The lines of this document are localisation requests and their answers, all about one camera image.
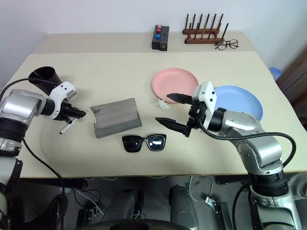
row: wooden stand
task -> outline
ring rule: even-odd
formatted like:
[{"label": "wooden stand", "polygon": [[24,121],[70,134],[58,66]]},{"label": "wooden stand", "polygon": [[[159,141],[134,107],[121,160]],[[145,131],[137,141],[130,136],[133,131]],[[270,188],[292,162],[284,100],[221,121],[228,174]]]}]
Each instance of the wooden stand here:
[{"label": "wooden stand", "polygon": [[221,38],[217,37],[219,32],[220,32],[221,25],[222,25],[223,15],[224,14],[221,15],[221,18],[220,18],[220,21],[218,23],[217,28],[213,28],[214,27],[214,21],[215,21],[215,18],[216,18],[216,14],[215,14],[213,21],[212,21],[212,24],[211,24],[211,28],[207,29],[207,24],[208,24],[210,14],[208,14],[208,16],[207,16],[207,20],[204,24],[204,27],[200,28],[201,19],[202,19],[202,14],[201,14],[200,21],[197,23],[197,26],[194,29],[194,22],[195,22],[195,17],[196,17],[196,14],[194,14],[193,22],[189,24],[189,29],[187,29],[188,21],[189,21],[189,14],[187,14],[186,27],[182,31],[182,33],[184,35],[187,35],[187,38],[185,39],[184,43],[185,44],[215,44],[217,42],[224,41],[224,35],[225,35],[226,30],[227,30],[228,23],[227,23],[227,25],[224,29],[223,36]]}]

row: black eyeglasses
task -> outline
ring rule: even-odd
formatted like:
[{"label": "black eyeglasses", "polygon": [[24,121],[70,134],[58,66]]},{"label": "black eyeglasses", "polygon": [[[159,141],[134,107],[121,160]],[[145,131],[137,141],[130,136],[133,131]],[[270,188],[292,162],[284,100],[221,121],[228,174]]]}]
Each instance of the black eyeglasses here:
[{"label": "black eyeglasses", "polygon": [[219,49],[219,50],[224,50],[227,48],[227,46],[230,46],[230,48],[233,49],[237,49],[238,46],[238,40],[232,39],[230,41],[219,41],[217,43],[215,43],[216,48],[215,49]]},{"label": "black eyeglasses", "polygon": [[138,152],[142,148],[143,141],[147,143],[148,148],[151,151],[161,151],[164,149],[166,135],[165,134],[154,134],[146,138],[140,136],[124,136],[122,138],[124,148],[127,152]]}]

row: black cable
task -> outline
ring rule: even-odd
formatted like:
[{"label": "black cable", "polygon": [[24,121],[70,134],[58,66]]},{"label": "black cable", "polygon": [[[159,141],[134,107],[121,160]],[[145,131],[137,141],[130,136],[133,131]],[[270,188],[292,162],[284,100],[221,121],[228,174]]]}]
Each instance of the black cable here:
[{"label": "black cable", "polygon": [[249,186],[250,184],[249,183],[246,183],[245,185],[243,185],[239,190],[238,192],[236,193],[236,196],[235,196],[235,199],[234,199],[234,202],[232,204],[232,213],[231,213],[231,216],[232,216],[232,225],[234,227],[234,230],[237,230],[236,229],[236,202],[238,201],[238,198],[241,194],[241,192],[243,191],[243,189],[245,189],[247,186]]},{"label": "black cable", "polygon": [[259,138],[259,137],[266,137],[266,136],[280,136],[283,138],[287,138],[291,144],[292,144],[292,150],[290,152],[289,157],[286,159],[286,161],[283,163],[283,167],[285,167],[294,157],[295,151],[296,151],[296,143],[292,137],[285,133],[278,133],[278,132],[268,132],[268,133],[257,133],[257,134],[252,134],[252,135],[246,135],[246,136],[241,136],[241,137],[220,137],[215,134],[212,134],[209,132],[202,124],[202,118],[198,117],[196,118],[198,125],[201,127],[203,132],[207,134],[208,136],[218,139],[218,140],[244,140],[244,139],[250,139],[250,138]]},{"label": "black cable", "polygon": [[250,200],[250,195],[251,195],[251,190],[248,191],[248,203],[249,203],[249,200]]},{"label": "black cable", "polygon": [[61,216],[61,230],[64,230],[64,197],[65,197],[65,187],[64,187],[64,183],[63,183],[63,178],[60,176],[60,174],[58,174],[53,168],[51,168],[46,162],[44,162],[42,159],[40,159],[38,156],[36,156],[33,151],[30,149],[30,147],[28,146],[27,142],[25,141],[25,139],[23,138],[23,143],[25,145],[25,147],[27,148],[27,150],[30,152],[30,154],[37,159],[39,162],[41,162],[43,165],[45,165],[47,168],[49,168],[60,180],[61,182],[61,186],[62,186],[62,196],[63,196],[63,201],[62,201],[62,216]]},{"label": "black cable", "polygon": [[77,202],[77,204],[78,204],[78,205],[80,205],[80,206],[81,206],[81,207],[83,207],[83,208],[87,208],[86,206],[84,206],[84,205],[80,204],[80,202],[77,200],[75,190],[73,189],[72,191],[73,191],[73,196],[75,197],[75,201]]},{"label": "black cable", "polygon": [[4,93],[7,91],[7,89],[8,89],[9,87],[11,87],[12,85],[14,85],[14,84],[16,84],[16,83],[19,83],[19,82],[21,82],[21,81],[29,81],[29,80],[31,80],[31,81],[40,81],[40,82],[45,82],[45,83],[49,83],[49,84],[56,85],[55,83],[53,83],[53,82],[51,82],[51,81],[48,81],[48,80],[36,79],[36,78],[21,78],[21,79],[19,79],[19,80],[15,80],[15,81],[11,82],[10,84],[8,84],[7,86],[5,86],[5,87],[2,89],[2,91],[1,91],[1,93],[0,93],[0,102],[1,102],[1,100],[2,100],[2,98],[3,98]]}]

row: sunglasses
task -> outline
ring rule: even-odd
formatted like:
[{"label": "sunglasses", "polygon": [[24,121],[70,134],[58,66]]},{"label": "sunglasses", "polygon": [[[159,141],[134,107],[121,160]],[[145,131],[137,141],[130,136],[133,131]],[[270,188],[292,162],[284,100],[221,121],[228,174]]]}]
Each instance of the sunglasses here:
[{"label": "sunglasses", "polygon": [[147,146],[151,151],[161,151],[165,146],[166,135],[154,134],[146,138],[140,136],[124,136],[122,140],[127,152],[140,151],[144,141],[147,143]]}]

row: wooden peg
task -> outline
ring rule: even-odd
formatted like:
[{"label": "wooden peg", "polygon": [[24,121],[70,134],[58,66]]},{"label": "wooden peg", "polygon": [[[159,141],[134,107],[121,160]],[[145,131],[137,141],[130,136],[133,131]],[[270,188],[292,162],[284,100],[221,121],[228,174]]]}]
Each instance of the wooden peg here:
[{"label": "wooden peg", "polygon": [[207,20],[206,20],[206,22],[205,22],[205,25],[203,26],[203,30],[202,30],[202,33],[201,33],[201,40],[202,40],[203,34],[204,34],[205,31],[206,31],[206,27],[207,27],[207,23],[208,23],[209,17],[210,17],[210,14],[208,14]]},{"label": "wooden peg", "polygon": [[216,14],[215,14],[215,15],[214,15],[214,17],[213,17],[213,21],[212,21],[211,29],[210,29],[209,36],[208,36],[208,40],[209,40],[210,35],[211,35],[211,33],[212,33],[212,29],[213,29],[213,26],[214,26],[214,21],[215,21],[215,18],[216,18]]},{"label": "wooden peg", "polygon": [[216,32],[215,32],[215,37],[217,37],[217,35],[219,34],[219,32],[220,32],[220,28],[221,28],[221,25],[222,25],[222,18],[223,18],[223,13],[222,13],[222,16],[221,16],[221,18],[220,18],[220,21],[219,21],[219,23],[218,23],[218,25],[217,25],[217,29],[216,29]]},{"label": "wooden peg", "polygon": [[191,28],[191,30],[193,30],[193,27],[194,27],[195,17],[196,17],[196,14],[194,14],[194,17],[193,17],[193,22],[192,22],[192,28]]},{"label": "wooden peg", "polygon": [[190,33],[191,33],[191,23],[190,23],[190,25],[189,25],[189,31],[188,31],[187,39],[190,39]]},{"label": "wooden peg", "polygon": [[186,20],[186,27],[185,27],[185,30],[187,29],[187,26],[188,26],[188,20],[189,20],[189,14],[187,14],[187,20]]},{"label": "wooden peg", "polygon": [[196,29],[195,29],[194,40],[195,40],[195,38],[196,38],[197,31],[199,30],[199,26],[200,26],[200,24],[199,24],[199,23],[197,23],[197,26],[196,26]]},{"label": "wooden peg", "polygon": [[199,22],[199,24],[200,24],[199,27],[201,26],[201,19],[202,19],[202,14],[201,14],[200,22]]},{"label": "wooden peg", "polygon": [[226,30],[227,30],[228,24],[229,24],[229,23],[227,23],[227,24],[226,24],[226,27],[225,27],[225,29],[224,29],[224,33],[223,33],[223,35],[222,35],[222,37],[221,37],[221,39],[222,39],[222,40],[224,39],[224,35],[225,35],[225,33],[226,33]]}]

